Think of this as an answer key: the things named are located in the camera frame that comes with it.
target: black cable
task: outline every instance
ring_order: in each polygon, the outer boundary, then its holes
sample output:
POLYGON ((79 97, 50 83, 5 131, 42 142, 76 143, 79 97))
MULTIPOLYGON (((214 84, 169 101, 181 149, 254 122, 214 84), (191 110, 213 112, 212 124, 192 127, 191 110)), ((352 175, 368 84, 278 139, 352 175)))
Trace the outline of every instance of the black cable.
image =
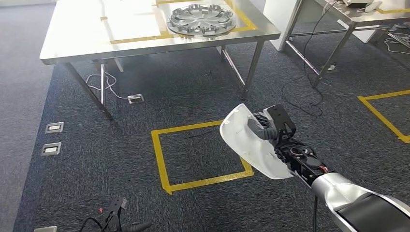
POLYGON ((315 203, 313 205, 313 232, 317 232, 317 214, 318 214, 318 197, 315 196, 315 203))
MULTIPOLYGON (((324 14, 322 14, 322 16, 319 18, 318 22, 316 23, 315 27, 313 28, 313 31, 312 31, 312 33, 311 33, 309 39, 306 41, 305 46, 304 46, 304 48, 303 48, 303 53, 302 53, 302 54, 303 54, 303 57, 304 57, 305 59, 306 59, 306 47, 307 47, 308 43, 310 42, 310 40, 312 39, 312 37, 313 37, 313 35, 314 35, 314 33, 315 33, 315 30, 316 30, 316 27, 318 26, 318 24, 320 23, 320 21, 322 20, 322 18, 327 14, 327 12, 329 12, 329 10, 330 10, 331 8, 333 8, 333 6, 334 6, 337 2, 338 2, 338 1, 335 1, 335 2, 324 12, 324 14)), ((280 91, 281 91, 281 94, 282 94, 282 98, 285 100, 285 102, 287 102, 287 103, 289 103, 290 105, 292 105, 292 106, 294 106, 294 107, 296 107, 296 108, 302 110, 302 111, 305 112, 306 114, 311 115, 311 116, 315 116, 315 117, 320 117, 320 116, 323 115, 323 110, 322 110, 320 107, 318 107, 318 105, 323 102, 323 94, 317 89, 317 87, 314 87, 314 86, 313 86, 313 84, 312 84, 312 82, 311 82, 311 80, 310 80, 310 78, 309 78, 309 74, 308 74, 307 71, 306 71, 306 62, 305 62, 305 61, 303 61, 303 71, 304 71, 304 73, 305 73, 303 76, 301 76, 301 77, 299 77, 299 78, 296 78, 296 79, 294 79, 294 80, 291 80, 291 81, 287 82, 286 84, 284 84, 284 85, 282 86, 282 89, 280 90, 280 91), (319 100, 317 103, 315 103, 315 104, 310 103, 310 106, 315 106, 315 107, 317 107, 317 108, 320 110, 320 113, 319 113, 318 115, 314 115, 314 114, 312 114, 312 113, 309 113, 308 111, 304 110, 302 107, 300 107, 300 106, 298 106, 298 105, 292 103, 290 100, 288 100, 288 99, 285 97, 285 94, 283 93, 284 88, 285 88, 288 84, 290 84, 291 82, 297 81, 297 80, 299 80, 299 79, 302 79, 302 78, 305 77, 305 76, 307 77, 307 79, 308 79, 308 81, 309 81, 309 83, 310 83, 310 86, 312 86, 312 88, 313 88, 314 90, 316 90, 316 92, 318 92, 319 95, 320 95, 320 100, 319 100)))
POLYGON ((100 229, 103 228, 103 226, 102 226, 96 219, 90 217, 90 218, 87 218, 87 219, 84 221, 84 223, 83 223, 83 225, 81 226, 81 229, 80 229, 79 232, 82 232, 82 231, 83 231, 83 229, 84 229, 84 227, 86 226, 88 220, 94 221, 94 222, 98 225, 98 227, 99 227, 100 229))

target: white wall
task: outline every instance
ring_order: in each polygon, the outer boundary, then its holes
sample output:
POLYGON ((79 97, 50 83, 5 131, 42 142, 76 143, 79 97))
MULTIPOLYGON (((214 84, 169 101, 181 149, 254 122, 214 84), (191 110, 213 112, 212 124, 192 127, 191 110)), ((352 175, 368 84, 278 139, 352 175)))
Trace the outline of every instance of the white wall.
POLYGON ((279 39, 271 40, 277 50, 283 47, 283 37, 289 29, 297 2, 298 0, 268 0, 265 4, 264 15, 282 32, 279 39))

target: white cable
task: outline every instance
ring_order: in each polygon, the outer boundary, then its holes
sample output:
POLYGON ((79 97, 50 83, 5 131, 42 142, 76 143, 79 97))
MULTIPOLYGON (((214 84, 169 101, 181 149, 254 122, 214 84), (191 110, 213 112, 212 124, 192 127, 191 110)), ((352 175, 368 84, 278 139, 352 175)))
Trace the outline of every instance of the white cable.
MULTIPOLYGON (((118 95, 115 93, 115 91, 112 89, 112 86, 115 85, 115 83, 117 82, 117 79, 116 79, 113 75, 111 75, 111 74, 109 74, 109 73, 107 73, 107 72, 106 72, 105 74, 106 74, 106 77, 107 77, 107 85, 108 85, 105 89, 110 89, 111 92, 112 92, 117 98, 119 98, 119 99, 128 99, 128 98, 120 97, 120 96, 118 96, 118 95), (110 77, 112 77, 112 78, 114 79, 114 83, 112 83, 112 84, 109 83, 110 77)), ((88 85, 88 81, 89 81, 90 77, 93 77, 93 76, 99 76, 99 77, 101 77, 101 75, 99 75, 99 74, 89 75, 89 76, 87 77, 87 79, 86 79, 86 84, 87 84, 87 85, 88 85)), ((95 86, 90 86, 90 85, 88 85, 88 87, 93 88, 93 89, 96 89, 96 90, 98 90, 98 91, 101 91, 100 88, 97 88, 97 87, 95 87, 95 86)))
MULTIPOLYGON (((401 39, 405 44, 410 46, 410 35, 408 34, 403 34, 403 33, 391 33, 392 35, 398 37, 399 39, 401 39)), ((387 50, 389 52, 394 52, 394 53, 403 53, 403 54, 408 54, 410 55, 410 53, 408 52, 400 52, 400 51, 393 51, 390 49, 390 45, 389 44, 401 44, 399 41, 393 39, 393 38, 386 38, 384 40, 384 44, 387 46, 387 50)))

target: floor power socket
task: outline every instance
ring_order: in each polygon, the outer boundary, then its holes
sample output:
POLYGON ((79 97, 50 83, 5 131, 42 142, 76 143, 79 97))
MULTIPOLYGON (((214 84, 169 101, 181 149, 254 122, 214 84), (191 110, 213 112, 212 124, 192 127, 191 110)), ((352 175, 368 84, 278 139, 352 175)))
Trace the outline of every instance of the floor power socket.
POLYGON ((144 102, 144 97, 142 96, 142 94, 129 95, 128 102, 130 104, 141 103, 144 102))

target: black device on floor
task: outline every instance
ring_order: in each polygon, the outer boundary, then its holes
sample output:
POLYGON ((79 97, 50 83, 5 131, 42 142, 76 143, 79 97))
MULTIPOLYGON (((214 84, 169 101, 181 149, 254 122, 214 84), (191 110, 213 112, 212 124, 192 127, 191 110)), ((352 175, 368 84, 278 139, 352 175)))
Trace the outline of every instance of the black device on floor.
POLYGON ((128 201, 125 199, 125 197, 118 197, 115 198, 111 204, 108 210, 104 214, 104 224, 101 225, 96 219, 94 218, 87 218, 83 226, 80 229, 80 232, 84 229, 86 222, 91 219, 94 221, 101 229, 101 232, 104 231, 111 231, 111 232, 141 232, 148 227, 152 226, 151 222, 145 222, 145 223, 132 223, 126 226, 121 225, 121 210, 127 208, 128 201))

